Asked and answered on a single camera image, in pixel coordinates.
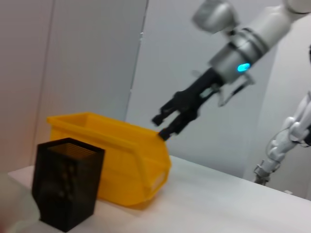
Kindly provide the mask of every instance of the white wall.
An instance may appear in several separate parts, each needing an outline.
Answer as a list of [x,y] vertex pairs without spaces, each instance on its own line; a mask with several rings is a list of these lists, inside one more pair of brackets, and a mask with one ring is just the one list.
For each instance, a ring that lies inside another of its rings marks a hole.
[[[311,90],[310,25],[311,17],[297,22],[278,47],[247,162],[246,179],[253,179],[253,169],[265,158],[265,148],[270,138],[281,130],[287,117],[293,116],[300,101]],[[288,153],[281,169],[272,175],[268,186],[280,191],[290,190],[294,195],[305,198],[310,177],[311,149],[298,146]]]
[[146,0],[56,0],[35,144],[46,117],[95,112],[125,119]]
[[52,0],[0,1],[0,171],[32,155]]
[[[202,2],[150,1],[126,118],[128,122],[155,129],[150,120],[158,109],[176,91],[194,81],[192,70],[206,70],[209,59],[225,45],[222,35],[210,36],[191,24],[190,19]],[[231,2],[242,22],[249,22],[265,6],[279,3],[278,0]],[[256,86],[238,95],[225,108],[217,107],[217,98],[205,104],[200,118],[168,141],[170,153],[242,177],[274,54],[274,51],[269,53],[252,69]]]

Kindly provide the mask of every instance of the white table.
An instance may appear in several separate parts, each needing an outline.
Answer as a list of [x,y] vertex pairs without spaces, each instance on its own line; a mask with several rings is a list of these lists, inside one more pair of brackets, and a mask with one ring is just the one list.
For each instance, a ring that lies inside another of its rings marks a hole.
[[[311,202],[172,157],[170,179],[144,210],[98,201],[70,233],[311,233]],[[31,184],[33,167],[11,172]],[[39,222],[23,233],[58,233]]]

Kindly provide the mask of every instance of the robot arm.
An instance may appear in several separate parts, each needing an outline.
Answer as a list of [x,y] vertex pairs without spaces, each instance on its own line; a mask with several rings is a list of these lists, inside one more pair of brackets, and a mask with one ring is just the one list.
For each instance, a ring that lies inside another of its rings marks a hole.
[[230,98],[252,84],[247,71],[290,31],[296,20],[309,12],[311,0],[284,0],[281,6],[266,8],[249,26],[237,30],[237,14],[228,2],[206,0],[193,17],[194,24],[210,33],[224,31],[229,43],[211,59],[208,71],[188,89],[177,92],[160,109],[160,114],[153,118],[153,123],[160,126],[173,112],[180,113],[159,136],[167,140],[172,134],[179,134],[198,117],[203,103],[214,94],[221,94],[221,88],[225,84],[232,84],[241,76],[246,77],[246,82]]
[[272,140],[267,148],[267,160],[257,165],[255,183],[266,185],[270,175],[276,172],[281,162],[285,159],[286,153],[295,148],[298,144],[311,144],[311,93],[301,101],[295,115],[285,120],[283,130]]

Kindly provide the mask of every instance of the blue led light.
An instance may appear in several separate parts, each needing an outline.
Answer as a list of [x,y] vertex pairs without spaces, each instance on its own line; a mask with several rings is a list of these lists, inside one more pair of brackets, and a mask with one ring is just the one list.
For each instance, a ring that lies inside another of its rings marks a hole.
[[238,66],[238,72],[245,72],[251,67],[251,64],[245,63]]

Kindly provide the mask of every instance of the yellow storage bin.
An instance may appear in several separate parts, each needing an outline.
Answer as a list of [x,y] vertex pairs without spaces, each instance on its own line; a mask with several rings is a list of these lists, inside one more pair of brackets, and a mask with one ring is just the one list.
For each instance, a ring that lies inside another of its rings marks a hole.
[[125,206],[150,200],[171,161],[157,132],[93,113],[48,118],[51,140],[71,137],[105,149],[98,197]]

